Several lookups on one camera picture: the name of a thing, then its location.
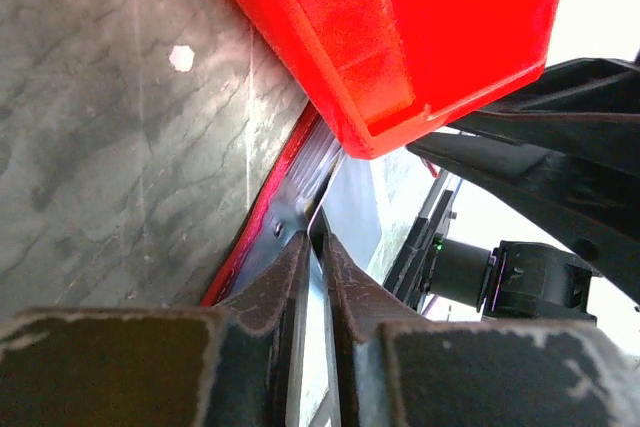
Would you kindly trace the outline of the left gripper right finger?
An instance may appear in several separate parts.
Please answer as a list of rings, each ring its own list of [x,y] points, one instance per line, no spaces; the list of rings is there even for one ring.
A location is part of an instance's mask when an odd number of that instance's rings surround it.
[[[345,426],[635,426],[639,380],[587,322],[434,322],[323,240]]]

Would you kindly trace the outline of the red leather card holder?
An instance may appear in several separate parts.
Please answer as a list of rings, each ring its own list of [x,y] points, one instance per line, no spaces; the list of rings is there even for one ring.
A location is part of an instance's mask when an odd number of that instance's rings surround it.
[[[382,237],[371,165],[350,157],[307,105],[251,207],[231,254],[207,289],[211,306],[239,292],[297,231],[333,229],[359,266],[368,267]],[[301,364],[299,423],[333,426],[326,358],[327,300],[317,255],[310,260]]]

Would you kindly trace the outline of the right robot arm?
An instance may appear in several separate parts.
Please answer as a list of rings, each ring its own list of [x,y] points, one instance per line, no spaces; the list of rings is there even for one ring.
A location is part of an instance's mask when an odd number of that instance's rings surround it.
[[[591,279],[639,296],[639,66],[576,59],[408,150],[559,242],[492,251],[430,232],[423,287],[491,318],[587,318]]]

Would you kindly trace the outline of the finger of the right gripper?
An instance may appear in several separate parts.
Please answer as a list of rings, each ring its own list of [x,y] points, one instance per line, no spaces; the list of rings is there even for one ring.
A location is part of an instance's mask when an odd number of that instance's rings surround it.
[[[639,179],[575,156],[432,133],[409,152],[494,195],[639,299]]]
[[[577,157],[636,157],[639,66],[604,58],[563,62],[452,126]]]

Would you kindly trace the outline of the red bin with cards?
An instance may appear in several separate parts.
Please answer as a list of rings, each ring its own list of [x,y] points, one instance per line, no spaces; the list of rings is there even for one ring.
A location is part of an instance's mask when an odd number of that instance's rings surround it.
[[[374,159],[537,80],[559,0],[235,0],[344,149]]]

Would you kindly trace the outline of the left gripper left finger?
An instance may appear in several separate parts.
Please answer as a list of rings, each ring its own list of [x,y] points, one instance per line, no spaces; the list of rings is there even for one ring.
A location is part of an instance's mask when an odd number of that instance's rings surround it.
[[[310,241],[209,308],[30,309],[1,326],[5,426],[295,426]]]

